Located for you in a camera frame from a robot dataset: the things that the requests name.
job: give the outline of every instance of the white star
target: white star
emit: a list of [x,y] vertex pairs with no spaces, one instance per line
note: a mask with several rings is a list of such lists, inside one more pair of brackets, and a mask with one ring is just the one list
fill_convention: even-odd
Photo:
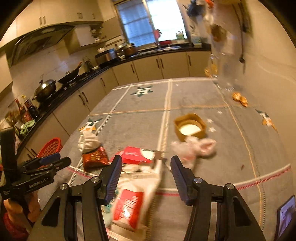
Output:
[[210,128],[209,128],[209,131],[210,131],[210,132],[214,132],[214,131],[216,131],[216,130],[215,130],[214,127],[210,127]]

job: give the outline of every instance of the metal pivot bolt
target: metal pivot bolt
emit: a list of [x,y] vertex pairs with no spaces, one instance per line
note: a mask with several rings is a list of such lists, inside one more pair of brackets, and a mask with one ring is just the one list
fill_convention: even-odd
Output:
[[99,177],[93,177],[93,178],[91,179],[91,181],[92,181],[93,183],[97,183],[99,180],[100,180]]
[[202,178],[201,178],[201,177],[196,177],[196,178],[194,179],[194,182],[195,182],[195,183],[202,183]]
[[229,190],[234,189],[234,186],[233,186],[233,184],[231,184],[231,183],[227,183],[227,184],[226,184],[226,187],[227,187]]
[[67,187],[68,187],[68,185],[67,185],[66,183],[63,183],[63,184],[61,184],[61,185],[59,186],[59,188],[60,188],[61,190],[65,190]]

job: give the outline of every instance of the table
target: table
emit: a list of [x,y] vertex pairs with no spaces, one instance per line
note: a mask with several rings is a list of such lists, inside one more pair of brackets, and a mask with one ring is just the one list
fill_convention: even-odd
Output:
[[[258,111],[264,109],[243,88],[239,91],[249,103],[243,107],[231,98],[231,92],[219,89],[212,79],[179,78],[156,80],[117,87],[112,90],[81,123],[98,121],[98,137],[109,157],[126,146],[174,152],[170,143],[177,140],[173,120],[190,112],[207,124],[209,138],[217,141],[216,155],[198,159],[196,177],[210,184],[233,183],[249,205],[266,240],[273,240],[276,210],[293,195],[291,166],[278,133],[262,125]],[[84,183],[100,170],[84,173],[77,148],[79,131],[75,131],[60,154],[69,156],[71,166],[61,170],[55,182],[39,191],[43,207],[61,183]],[[215,210],[212,204],[210,240],[215,236]],[[168,168],[153,201],[151,240],[183,240],[191,207],[181,200]]]

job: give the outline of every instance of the window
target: window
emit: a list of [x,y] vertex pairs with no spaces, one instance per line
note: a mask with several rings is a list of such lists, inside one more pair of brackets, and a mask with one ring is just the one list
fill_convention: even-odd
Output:
[[136,46],[155,42],[154,28],[161,31],[159,41],[174,40],[176,33],[182,31],[186,38],[183,19],[176,0],[130,0],[116,5],[126,36]]

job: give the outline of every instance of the window frame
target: window frame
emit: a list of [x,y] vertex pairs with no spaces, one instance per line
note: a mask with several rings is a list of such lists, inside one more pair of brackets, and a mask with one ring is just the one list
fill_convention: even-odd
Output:
[[[129,1],[132,1],[132,0],[117,0],[117,1],[112,2],[113,5],[114,5],[114,8],[115,8],[116,14],[117,14],[117,18],[119,19],[119,22],[120,22],[120,27],[121,27],[121,29],[122,29],[122,33],[123,33],[124,39],[125,39],[125,41],[127,41],[127,42],[129,42],[129,41],[128,41],[128,37],[127,37],[126,31],[125,31],[125,28],[124,28],[124,24],[122,23],[121,17],[120,17],[120,15],[119,15],[119,12],[118,12],[118,9],[117,9],[116,6],[117,6],[117,5],[120,5],[121,3],[129,2]],[[187,42],[188,42],[188,43],[191,43],[191,41],[190,41],[190,40],[191,40],[190,32],[188,31],[188,29],[187,29],[187,27],[186,27],[186,24],[185,24],[185,21],[184,21],[184,16],[183,16],[182,11],[181,11],[181,9],[180,9],[179,1],[176,0],[176,2],[177,2],[177,5],[178,5],[178,7],[179,7],[179,11],[180,11],[180,13],[181,13],[182,21],[183,21],[184,28],[185,28],[185,32],[186,32],[186,35],[187,35]],[[150,25],[151,25],[152,30],[153,30],[153,32],[154,32],[155,27],[154,27],[154,24],[153,24],[153,21],[152,21],[152,17],[151,17],[150,11],[149,11],[149,9],[148,9],[147,2],[146,2],[146,0],[142,0],[142,3],[143,3],[143,5],[144,5],[144,7],[145,7],[145,10],[146,10],[147,16],[148,16],[149,21],[150,21]],[[139,49],[144,50],[144,49],[148,49],[148,48],[152,48],[152,47],[157,47],[157,45],[156,45],[155,43],[159,44],[158,39],[155,39],[155,42],[154,42],[154,43],[150,43],[150,44],[145,44],[145,45],[137,46],[137,49],[138,49],[138,50],[139,50]]]

